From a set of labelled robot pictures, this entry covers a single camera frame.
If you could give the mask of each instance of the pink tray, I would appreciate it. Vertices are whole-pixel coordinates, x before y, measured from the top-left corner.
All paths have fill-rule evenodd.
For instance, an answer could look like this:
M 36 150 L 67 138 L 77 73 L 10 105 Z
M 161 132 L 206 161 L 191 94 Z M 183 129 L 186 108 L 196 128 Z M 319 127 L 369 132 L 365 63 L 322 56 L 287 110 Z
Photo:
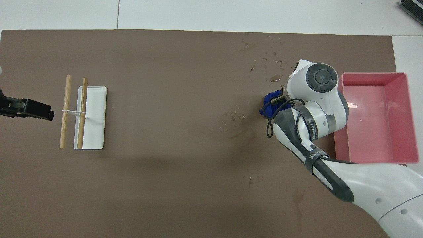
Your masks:
M 343 73 L 338 88 L 349 107 L 335 132 L 336 158 L 356 163 L 419 161 L 405 73 Z

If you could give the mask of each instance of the white tray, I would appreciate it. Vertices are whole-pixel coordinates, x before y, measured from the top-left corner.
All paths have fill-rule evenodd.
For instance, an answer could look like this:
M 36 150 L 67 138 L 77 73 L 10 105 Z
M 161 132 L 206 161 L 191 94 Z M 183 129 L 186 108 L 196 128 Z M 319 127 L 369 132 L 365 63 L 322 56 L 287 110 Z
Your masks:
M 77 111 L 81 109 L 81 94 L 82 86 L 78 88 Z M 107 88 L 105 86 L 88 86 L 82 149 L 103 149 L 104 127 L 106 122 L 106 98 Z M 79 120 L 80 118 L 77 116 L 75 122 L 74 149 L 77 149 Z

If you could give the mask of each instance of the white robot link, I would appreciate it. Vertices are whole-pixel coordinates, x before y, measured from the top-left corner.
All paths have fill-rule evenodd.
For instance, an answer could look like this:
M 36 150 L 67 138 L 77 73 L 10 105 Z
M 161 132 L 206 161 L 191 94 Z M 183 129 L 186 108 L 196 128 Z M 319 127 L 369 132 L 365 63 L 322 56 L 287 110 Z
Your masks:
M 300 60 L 282 91 L 296 104 L 278 112 L 273 121 L 281 144 L 336 197 L 368 212 L 390 237 L 423 237 L 422 176 L 397 164 L 331 159 L 312 143 L 346 125 L 349 109 L 338 92 L 336 71 Z

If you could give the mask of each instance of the brown table mat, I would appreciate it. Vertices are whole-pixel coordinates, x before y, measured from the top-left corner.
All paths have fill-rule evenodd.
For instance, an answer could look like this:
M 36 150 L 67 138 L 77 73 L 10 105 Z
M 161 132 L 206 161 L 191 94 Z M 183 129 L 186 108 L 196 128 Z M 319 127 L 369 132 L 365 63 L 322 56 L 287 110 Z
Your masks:
M 386 36 L 3 30 L 3 93 L 55 119 L 0 117 L 0 236 L 387 237 L 266 137 L 262 98 L 301 58 L 395 71 Z M 108 88 L 101 151 L 73 149 L 72 116 L 59 149 L 67 74 L 71 109 L 82 77 Z

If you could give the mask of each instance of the water droplet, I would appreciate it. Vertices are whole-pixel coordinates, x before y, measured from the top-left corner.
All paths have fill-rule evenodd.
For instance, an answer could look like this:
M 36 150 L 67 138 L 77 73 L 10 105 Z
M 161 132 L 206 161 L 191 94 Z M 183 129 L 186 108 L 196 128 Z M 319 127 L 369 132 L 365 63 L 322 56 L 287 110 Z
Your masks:
M 276 81 L 279 81 L 279 80 L 280 80 L 280 75 L 277 75 L 277 76 L 271 77 L 269 82 L 276 82 Z
M 231 113 L 231 118 L 232 118 L 232 121 L 235 123 L 236 121 L 235 121 L 235 117 L 233 116 L 233 112 Z

